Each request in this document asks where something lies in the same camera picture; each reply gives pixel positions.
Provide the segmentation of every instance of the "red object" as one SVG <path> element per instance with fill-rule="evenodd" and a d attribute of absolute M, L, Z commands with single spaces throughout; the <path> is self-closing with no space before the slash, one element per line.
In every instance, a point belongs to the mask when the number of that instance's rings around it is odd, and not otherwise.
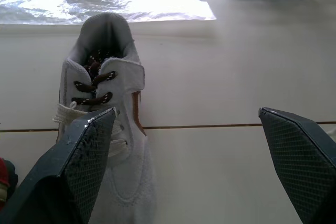
<path fill-rule="evenodd" d="M 2 158 L 0 158 L 0 183 L 9 187 L 8 170 Z M 0 210 L 5 206 L 5 202 L 0 201 Z"/>

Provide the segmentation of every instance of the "white floor tile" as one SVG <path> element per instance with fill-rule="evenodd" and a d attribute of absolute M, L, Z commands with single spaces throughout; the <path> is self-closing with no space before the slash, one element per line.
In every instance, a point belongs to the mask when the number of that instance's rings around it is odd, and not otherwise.
<path fill-rule="evenodd" d="M 261 127 L 148 130 L 157 224 L 300 224 Z"/>
<path fill-rule="evenodd" d="M 56 141 L 57 132 L 0 133 L 0 157 L 16 167 L 19 184 Z"/>
<path fill-rule="evenodd" d="M 282 38 L 290 43 L 286 33 Z M 143 125 L 259 123 L 260 106 L 335 120 L 336 58 L 292 54 L 293 43 L 274 51 L 264 40 L 259 48 L 237 44 L 223 51 L 212 39 L 137 37 L 146 69 Z M 32 47 L 37 41 L 42 46 Z M 60 66 L 74 41 L 74 35 L 1 37 L 2 129 L 57 127 L 51 118 Z"/>

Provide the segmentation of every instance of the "white sneaker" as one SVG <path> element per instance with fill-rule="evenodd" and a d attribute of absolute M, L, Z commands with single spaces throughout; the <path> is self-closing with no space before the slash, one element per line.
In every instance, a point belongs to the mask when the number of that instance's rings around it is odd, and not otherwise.
<path fill-rule="evenodd" d="M 130 28 L 117 14 L 89 18 L 62 67 L 59 105 L 54 121 L 61 138 L 75 118 L 115 107 L 109 159 L 89 223 L 151 224 L 155 190 L 148 140 L 138 119 L 144 88 Z"/>

